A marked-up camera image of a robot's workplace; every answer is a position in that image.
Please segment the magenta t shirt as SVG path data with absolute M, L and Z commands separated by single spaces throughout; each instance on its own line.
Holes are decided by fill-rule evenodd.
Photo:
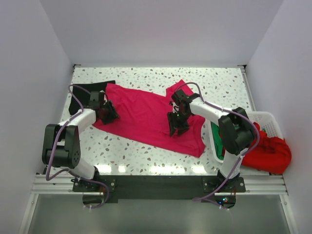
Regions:
M 188 95 L 193 94 L 183 80 L 168 87 L 165 96 L 108 84 L 106 93 L 120 118 L 109 124 L 103 124 L 98 120 L 93 126 L 130 140 L 200 157 L 206 147 L 201 138 L 201 129 L 205 122 L 203 117 L 191 116 L 188 119 L 190 129 L 187 132 L 181 136 L 170 136 L 167 113 L 173 109 L 169 102 L 178 87 Z

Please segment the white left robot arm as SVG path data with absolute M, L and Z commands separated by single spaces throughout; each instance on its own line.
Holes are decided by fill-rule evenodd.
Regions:
M 83 184 L 89 191 L 96 191 L 101 186 L 101 179 L 95 176 L 96 167 L 82 159 L 79 136 L 97 121 L 109 124 L 120 116 L 104 91 L 90 92 L 86 105 L 75 95 L 72 97 L 79 105 L 77 112 L 66 121 L 49 124 L 45 128 L 42 162 L 47 166 L 46 180 L 62 172 L 69 172 L 84 178 Z

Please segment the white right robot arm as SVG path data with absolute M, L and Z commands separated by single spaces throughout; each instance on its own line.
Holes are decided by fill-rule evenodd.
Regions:
M 217 186 L 227 192 L 234 186 L 240 173 L 242 158 L 258 138 L 257 127 L 249 120 L 243 108 L 229 109 L 209 103 L 200 94 L 187 95 L 183 90 L 172 94 L 173 110 L 167 114 L 170 136 L 182 135 L 190 129 L 190 116 L 201 116 L 219 127 L 225 155 L 219 169 Z

